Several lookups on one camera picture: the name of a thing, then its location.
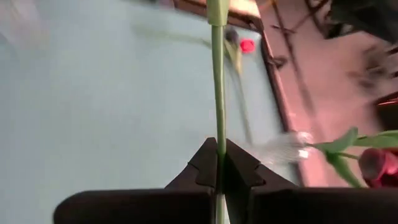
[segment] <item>black clamp jaw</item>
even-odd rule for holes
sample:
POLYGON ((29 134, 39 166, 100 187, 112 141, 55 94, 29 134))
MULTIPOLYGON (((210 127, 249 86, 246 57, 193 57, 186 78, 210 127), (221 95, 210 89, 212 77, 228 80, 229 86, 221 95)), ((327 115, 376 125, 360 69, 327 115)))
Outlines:
MULTIPOLYGON (((72 195, 55 209, 54 224, 215 223, 216 148, 208 138, 164 189, 72 195)), ((398 190, 300 188, 230 140, 223 185, 232 224, 390 223, 398 212, 398 190)))

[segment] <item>light blue backdrop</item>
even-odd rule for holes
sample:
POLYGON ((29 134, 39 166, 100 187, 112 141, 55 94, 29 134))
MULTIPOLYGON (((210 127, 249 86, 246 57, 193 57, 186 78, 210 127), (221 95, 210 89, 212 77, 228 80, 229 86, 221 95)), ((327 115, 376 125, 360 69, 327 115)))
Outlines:
MULTIPOLYGON (((82 190, 163 187, 216 135, 210 49, 134 29, 210 40, 206 20, 117 0, 35 8, 41 44, 16 47, 20 34, 0 24, 8 32, 0 39, 0 223, 51 223, 55 206, 82 190)), ((260 144, 282 129, 260 35, 239 33, 257 42, 243 58, 243 85, 260 144)), ((228 137, 244 142, 230 76, 228 137)), ((290 168, 271 168, 295 180, 290 168)))

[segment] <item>flower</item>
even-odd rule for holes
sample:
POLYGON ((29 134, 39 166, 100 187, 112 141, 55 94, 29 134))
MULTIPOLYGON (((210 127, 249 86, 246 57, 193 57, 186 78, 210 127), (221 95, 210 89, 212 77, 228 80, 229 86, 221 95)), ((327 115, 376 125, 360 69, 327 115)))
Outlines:
POLYGON ((398 187, 398 147, 366 149, 358 164, 368 186, 398 187))

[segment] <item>tulip leaf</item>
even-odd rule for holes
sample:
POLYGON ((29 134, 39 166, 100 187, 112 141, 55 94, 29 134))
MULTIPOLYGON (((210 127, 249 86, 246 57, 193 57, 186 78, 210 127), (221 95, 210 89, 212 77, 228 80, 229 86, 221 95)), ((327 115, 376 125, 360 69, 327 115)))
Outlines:
POLYGON ((362 187, 359 180, 352 173, 347 161, 335 153, 325 153, 326 160, 333 166, 336 173, 352 187, 362 187))
POLYGON ((349 129, 342 137, 334 140, 333 142, 323 142, 313 144, 312 146, 321 150, 322 152, 341 152, 347 147, 352 146, 358 137, 358 128, 353 127, 349 129))
POLYGON ((365 138, 357 139, 354 146, 366 147, 398 147, 398 136, 395 138, 393 135, 383 134, 377 136, 367 136, 365 138))

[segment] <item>green stem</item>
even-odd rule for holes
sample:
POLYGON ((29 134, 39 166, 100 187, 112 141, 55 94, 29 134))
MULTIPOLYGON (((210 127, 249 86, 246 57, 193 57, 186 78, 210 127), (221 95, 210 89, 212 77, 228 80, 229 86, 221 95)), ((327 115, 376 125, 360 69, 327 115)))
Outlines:
POLYGON ((224 27, 211 27, 211 49, 213 54, 213 75, 216 96, 216 117, 217 117, 217 223, 224 223, 224 197, 223 197, 223 172, 224 158, 226 154, 225 134, 225 96, 224 96, 224 27))
POLYGON ((350 159, 356 159, 356 160, 359 159, 358 156, 354 156, 352 154, 348 154, 348 153, 345 153, 345 152, 336 152, 336 154, 339 155, 339 156, 350 158, 350 159))

